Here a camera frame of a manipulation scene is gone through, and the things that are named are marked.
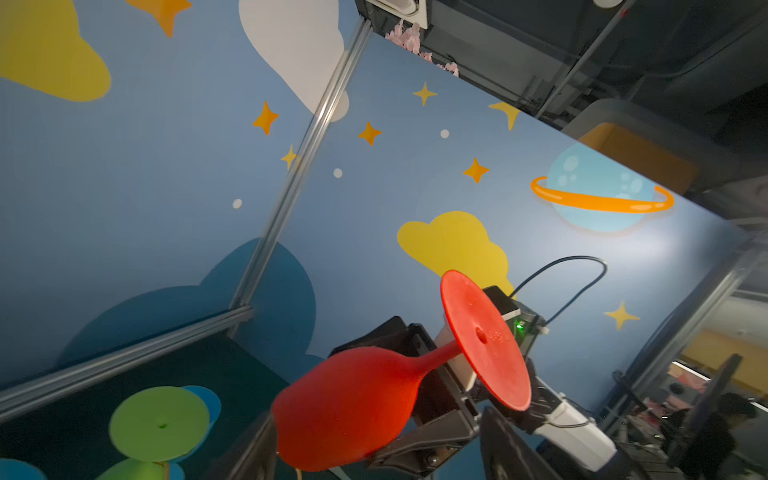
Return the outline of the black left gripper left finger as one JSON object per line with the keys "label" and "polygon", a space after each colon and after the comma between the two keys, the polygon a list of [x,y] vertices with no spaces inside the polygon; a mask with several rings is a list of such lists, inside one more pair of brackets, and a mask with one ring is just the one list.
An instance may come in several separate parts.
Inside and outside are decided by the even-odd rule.
{"label": "black left gripper left finger", "polygon": [[205,471],[205,480],[272,480],[277,463],[277,429],[263,412]]}

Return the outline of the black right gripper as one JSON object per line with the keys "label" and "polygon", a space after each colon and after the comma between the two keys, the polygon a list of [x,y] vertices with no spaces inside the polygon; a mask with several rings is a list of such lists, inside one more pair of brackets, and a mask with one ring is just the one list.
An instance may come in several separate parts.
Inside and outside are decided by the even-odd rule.
{"label": "black right gripper", "polygon": [[[418,357],[437,348],[420,324],[393,316],[370,333],[334,348],[379,347]],[[422,379],[402,433],[363,461],[345,465],[353,477],[435,477],[438,470],[479,434],[476,403],[446,364]]]}

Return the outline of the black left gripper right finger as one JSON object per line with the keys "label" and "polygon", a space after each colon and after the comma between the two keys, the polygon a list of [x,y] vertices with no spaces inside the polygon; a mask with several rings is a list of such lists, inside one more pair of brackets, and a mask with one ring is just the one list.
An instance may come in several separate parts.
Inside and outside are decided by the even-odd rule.
{"label": "black left gripper right finger", "polygon": [[487,480],[560,480],[561,477],[515,432],[494,407],[480,420],[480,448]]}

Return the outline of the red wine glass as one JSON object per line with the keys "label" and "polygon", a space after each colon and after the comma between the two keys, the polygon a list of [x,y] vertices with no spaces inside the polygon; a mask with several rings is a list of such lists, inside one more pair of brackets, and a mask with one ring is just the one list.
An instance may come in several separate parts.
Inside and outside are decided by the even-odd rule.
{"label": "red wine glass", "polygon": [[[441,278],[440,295],[442,288],[472,285],[478,286],[465,274],[450,270]],[[403,430],[425,375],[460,353],[460,346],[452,342],[419,357],[379,347],[352,348],[329,357],[272,403],[279,456],[306,472],[364,459]],[[524,411],[531,404],[531,387],[495,398]]]}

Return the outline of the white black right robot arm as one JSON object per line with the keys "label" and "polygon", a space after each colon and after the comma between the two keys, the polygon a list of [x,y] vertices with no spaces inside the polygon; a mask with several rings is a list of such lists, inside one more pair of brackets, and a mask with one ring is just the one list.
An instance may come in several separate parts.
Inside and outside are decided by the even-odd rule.
{"label": "white black right robot arm", "polygon": [[493,397],[463,355],[428,374],[421,383],[405,433],[366,460],[367,467],[396,470],[415,479],[433,479],[437,471],[480,434],[479,406],[488,400],[507,427],[543,437],[536,448],[521,445],[519,464],[546,479],[627,479],[633,461],[605,434],[590,414],[540,380],[526,363],[532,400],[515,411]]}

